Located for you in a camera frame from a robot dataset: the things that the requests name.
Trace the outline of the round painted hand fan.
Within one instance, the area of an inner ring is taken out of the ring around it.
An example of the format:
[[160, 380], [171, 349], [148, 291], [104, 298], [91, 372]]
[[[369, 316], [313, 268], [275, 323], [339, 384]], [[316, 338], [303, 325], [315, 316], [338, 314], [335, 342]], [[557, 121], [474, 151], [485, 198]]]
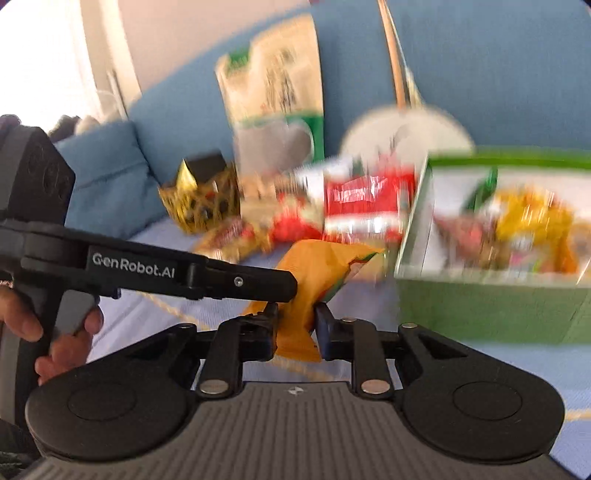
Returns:
[[394, 104], [370, 110], [342, 139], [341, 153], [374, 163], [394, 157], [421, 168], [432, 154], [468, 154], [475, 148], [467, 130], [451, 115], [424, 103], [408, 67], [388, 4], [378, 3], [394, 86]]

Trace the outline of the red clear date snack bag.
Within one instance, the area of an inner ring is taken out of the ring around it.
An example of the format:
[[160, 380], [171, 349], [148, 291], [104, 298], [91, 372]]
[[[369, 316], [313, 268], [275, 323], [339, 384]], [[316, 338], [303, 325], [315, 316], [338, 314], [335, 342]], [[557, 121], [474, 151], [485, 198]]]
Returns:
[[283, 195], [273, 216], [270, 238], [274, 243], [321, 240], [324, 234], [324, 208], [307, 197]]

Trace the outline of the woven bamboo basket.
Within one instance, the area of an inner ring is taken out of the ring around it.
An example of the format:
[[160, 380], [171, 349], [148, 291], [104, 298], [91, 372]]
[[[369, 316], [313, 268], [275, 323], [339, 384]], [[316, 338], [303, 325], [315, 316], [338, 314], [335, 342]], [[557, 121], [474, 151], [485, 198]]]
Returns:
[[169, 217], [187, 234], [204, 233], [240, 214], [238, 175], [232, 163], [201, 181], [183, 160], [175, 179], [158, 187], [158, 195]]

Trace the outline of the clear peanut snack bag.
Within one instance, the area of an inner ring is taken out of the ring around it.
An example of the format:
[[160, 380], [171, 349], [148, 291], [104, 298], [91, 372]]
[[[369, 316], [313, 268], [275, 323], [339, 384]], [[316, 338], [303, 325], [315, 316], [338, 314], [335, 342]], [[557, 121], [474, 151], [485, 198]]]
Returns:
[[238, 264], [256, 253], [270, 253], [270, 233], [242, 217], [229, 217], [204, 233], [192, 251], [205, 257]]

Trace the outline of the orange snack packet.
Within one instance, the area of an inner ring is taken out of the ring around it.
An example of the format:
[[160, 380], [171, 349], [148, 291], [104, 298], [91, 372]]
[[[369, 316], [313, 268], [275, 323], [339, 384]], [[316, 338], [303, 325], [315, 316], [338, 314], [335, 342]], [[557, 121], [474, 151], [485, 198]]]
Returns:
[[294, 300], [280, 305], [276, 354], [291, 360], [318, 362], [321, 353], [311, 339], [315, 328], [312, 307], [342, 288], [353, 266], [365, 265], [382, 251], [363, 244], [301, 240], [277, 263], [297, 280]]

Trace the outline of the blue sofa cushion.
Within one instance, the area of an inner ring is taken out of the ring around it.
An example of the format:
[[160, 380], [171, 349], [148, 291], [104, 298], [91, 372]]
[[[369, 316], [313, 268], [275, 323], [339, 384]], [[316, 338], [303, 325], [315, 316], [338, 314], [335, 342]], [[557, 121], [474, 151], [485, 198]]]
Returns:
[[115, 121], [55, 145], [75, 173], [65, 226], [129, 239], [166, 215], [130, 121]]

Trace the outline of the yellow black packet in basket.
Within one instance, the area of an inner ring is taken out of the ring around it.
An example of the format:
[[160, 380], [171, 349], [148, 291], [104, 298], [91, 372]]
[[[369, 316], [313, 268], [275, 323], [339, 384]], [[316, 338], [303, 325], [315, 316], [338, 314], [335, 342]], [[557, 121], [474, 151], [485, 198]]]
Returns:
[[219, 151], [187, 157], [179, 165], [175, 188], [179, 192], [193, 191], [225, 168], [226, 162]]

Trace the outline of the green white cardboard box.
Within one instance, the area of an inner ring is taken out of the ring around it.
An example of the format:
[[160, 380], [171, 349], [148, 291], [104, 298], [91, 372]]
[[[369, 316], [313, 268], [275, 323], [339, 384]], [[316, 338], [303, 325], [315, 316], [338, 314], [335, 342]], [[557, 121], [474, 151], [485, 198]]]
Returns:
[[446, 265], [434, 216], [456, 216], [491, 169], [502, 188], [548, 190], [590, 217], [590, 154], [552, 149], [485, 149], [435, 156], [422, 169], [394, 278], [400, 320], [458, 340], [587, 344], [590, 279], [582, 275], [483, 271]]

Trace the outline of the blue fabric sofa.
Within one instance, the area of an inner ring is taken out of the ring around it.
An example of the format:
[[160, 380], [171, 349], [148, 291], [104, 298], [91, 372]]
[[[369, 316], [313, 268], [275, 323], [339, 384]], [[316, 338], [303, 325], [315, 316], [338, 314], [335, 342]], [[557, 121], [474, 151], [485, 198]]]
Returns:
[[[590, 146], [590, 13], [581, 1], [394, 1], [404, 54], [423, 99], [483, 146]], [[346, 130], [394, 100], [378, 6], [325, 1], [308, 8], [322, 63], [325, 153]], [[232, 154], [215, 64], [270, 28], [263, 21], [194, 57], [131, 107], [155, 178], [180, 160]]]

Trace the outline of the yellow candy packet in box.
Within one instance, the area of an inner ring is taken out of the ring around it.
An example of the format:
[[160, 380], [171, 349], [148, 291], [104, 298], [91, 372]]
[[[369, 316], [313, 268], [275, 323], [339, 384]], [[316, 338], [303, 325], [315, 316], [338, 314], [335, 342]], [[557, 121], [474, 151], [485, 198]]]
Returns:
[[573, 209], [555, 193], [534, 187], [502, 189], [487, 212], [502, 267], [520, 273], [574, 274], [577, 263], [568, 236]]

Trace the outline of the red white striped snack packet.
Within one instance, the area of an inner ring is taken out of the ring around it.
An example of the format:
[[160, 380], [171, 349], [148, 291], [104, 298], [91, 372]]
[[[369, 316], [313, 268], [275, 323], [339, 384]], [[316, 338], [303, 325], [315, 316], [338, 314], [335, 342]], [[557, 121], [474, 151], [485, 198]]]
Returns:
[[325, 241], [402, 240], [417, 188], [414, 165], [386, 157], [367, 166], [345, 156], [298, 168], [294, 178], [321, 207]]

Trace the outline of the large beige green grain bag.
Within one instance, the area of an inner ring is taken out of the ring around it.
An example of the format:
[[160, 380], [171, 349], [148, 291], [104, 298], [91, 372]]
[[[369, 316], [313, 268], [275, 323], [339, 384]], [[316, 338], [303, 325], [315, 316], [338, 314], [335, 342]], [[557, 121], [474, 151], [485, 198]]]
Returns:
[[277, 23], [215, 66], [242, 176], [325, 158], [322, 67], [314, 19]]

